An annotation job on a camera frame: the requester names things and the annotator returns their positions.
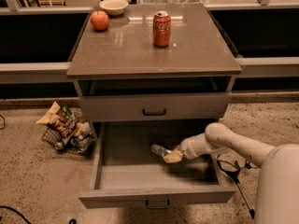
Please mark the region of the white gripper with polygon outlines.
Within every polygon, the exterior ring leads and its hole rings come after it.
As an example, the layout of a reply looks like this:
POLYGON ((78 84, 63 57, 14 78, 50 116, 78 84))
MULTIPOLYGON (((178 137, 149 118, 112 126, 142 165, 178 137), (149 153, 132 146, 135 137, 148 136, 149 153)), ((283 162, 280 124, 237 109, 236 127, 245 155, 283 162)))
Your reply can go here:
POLYGON ((179 163, 183 156, 192 160, 198 157, 198 153, 196 152, 196 142, 192 137, 183 140, 178 149, 172 150, 169 154, 164 156, 164 161, 166 163, 179 163))

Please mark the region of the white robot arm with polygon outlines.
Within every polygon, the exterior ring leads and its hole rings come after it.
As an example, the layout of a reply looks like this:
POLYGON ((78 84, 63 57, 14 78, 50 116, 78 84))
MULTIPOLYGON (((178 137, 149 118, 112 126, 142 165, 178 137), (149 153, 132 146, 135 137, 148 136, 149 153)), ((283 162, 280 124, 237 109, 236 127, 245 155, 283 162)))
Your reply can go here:
POLYGON ((299 224, 299 145, 272 146, 234 133, 214 122, 203 133, 183 140, 164 156, 167 163, 230 148, 260 169, 255 224, 299 224))

